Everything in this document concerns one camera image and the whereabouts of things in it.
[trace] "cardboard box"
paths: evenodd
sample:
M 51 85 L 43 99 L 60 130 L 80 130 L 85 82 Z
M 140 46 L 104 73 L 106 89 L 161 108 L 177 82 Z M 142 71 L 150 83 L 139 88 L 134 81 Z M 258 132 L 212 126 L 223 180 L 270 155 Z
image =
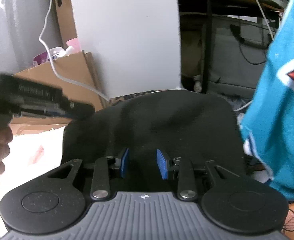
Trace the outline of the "cardboard box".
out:
M 60 34 L 66 49 L 66 41 L 77 38 L 72 2 L 71 0 L 55 0 L 55 4 Z
M 55 69 L 63 77 L 79 81 L 96 88 L 99 87 L 99 81 L 95 72 L 95 66 L 91 65 L 91 58 L 92 56 L 90 53 L 84 54 L 83 52 L 61 57 L 55 60 Z M 92 104 L 95 107 L 95 111 L 99 111 L 108 105 L 107 102 L 95 92 L 58 79 L 52 71 L 52 67 L 49 62 L 26 69 L 15 74 L 14 76 L 46 85 L 61 87 L 63 94 L 70 100 Z M 93 76 L 95 76 L 96 85 L 93 81 Z M 13 119 L 11 128 L 14 135 L 33 134 L 60 128 L 67 125 L 70 121 L 70 119 L 60 117 L 48 117 L 44 119 L 20 117 Z

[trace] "black cable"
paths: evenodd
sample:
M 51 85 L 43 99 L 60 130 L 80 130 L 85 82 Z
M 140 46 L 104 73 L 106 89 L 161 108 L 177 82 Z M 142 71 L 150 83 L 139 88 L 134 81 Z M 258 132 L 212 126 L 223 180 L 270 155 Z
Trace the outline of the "black cable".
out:
M 239 28 L 240 28 L 240 31 L 241 31 L 241 21 L 240 21 L 240 16 L 238 16 L 238 20 L 239 20 Z M 246 58 L 246 56 L 244 55 L 244 53 L 243 53 L 243 51 L 242 51 L 242 48 L 241 48 L 241 43 L 240 43 L 240 41 L 238 41 L 238 44 L 239 44 L 239 50 L 240 50 L 241 55 L 243 56 L 243 58 L 245 59 L 245 61 L 247 61 L 249 64 L 251 64 L 251 65 L 261 65 L 261 64 L 264 64 L 264 63 L 266 62 L 266 60 L 263 61 L 263 62 L 259 62 L 259 63 L 253 63 L 253 62 L 251 62 L 251 61 L 248 60 L 248 59 Z

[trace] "blurry black tool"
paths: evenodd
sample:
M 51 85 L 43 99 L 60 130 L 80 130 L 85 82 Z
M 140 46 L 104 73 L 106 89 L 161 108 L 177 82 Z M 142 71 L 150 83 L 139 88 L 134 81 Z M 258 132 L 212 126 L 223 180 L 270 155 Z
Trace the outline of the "blurry black tool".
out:
M 92 105 L 68 100 L 60 88 L 0 74 L 0 130 L 13 116 L 82 119 L 94 112 Z

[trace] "crosshair logo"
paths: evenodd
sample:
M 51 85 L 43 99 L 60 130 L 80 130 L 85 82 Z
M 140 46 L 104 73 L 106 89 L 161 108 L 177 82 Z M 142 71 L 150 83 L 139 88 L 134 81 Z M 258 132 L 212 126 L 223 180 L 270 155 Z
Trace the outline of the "crosshair logo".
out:
M 148 196 L 147 194 L 142 194 L 140 197 L 141 197 L 142 199 L 147 199 L 147 198 L 149 198 L 149 196 Z

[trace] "black fabric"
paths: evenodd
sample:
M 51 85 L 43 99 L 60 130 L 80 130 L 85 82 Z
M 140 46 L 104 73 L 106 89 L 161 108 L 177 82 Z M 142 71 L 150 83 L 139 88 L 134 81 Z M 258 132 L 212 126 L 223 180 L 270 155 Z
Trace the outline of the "black fabric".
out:
M 214 159 L 245 174 L 242 140 L 230 105 L 216 96 L 171 90 L 132 98 L 70 123 L 64 131 L 65 163 L 81 158 L 93 163 L 130 148 L 127 190 L 163 191 L 156 150 L 193 163 Z

